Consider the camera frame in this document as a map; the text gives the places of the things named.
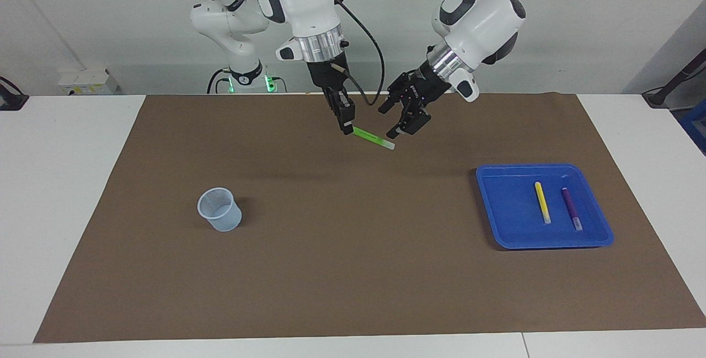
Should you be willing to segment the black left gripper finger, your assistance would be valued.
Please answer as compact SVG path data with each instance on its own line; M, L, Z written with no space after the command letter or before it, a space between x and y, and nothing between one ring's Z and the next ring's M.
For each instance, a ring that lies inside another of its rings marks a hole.
M431 120L431 115L426 111L421 99L401 97L400 103L403 105L403 111L399 121L386 132L386 136L391 139L400 134L414 135Z
M416 87L416 71L403 72L389 87L387 99L378 107L381 114L389 112L396 104L403 105L403 114L420 113L420 94Z

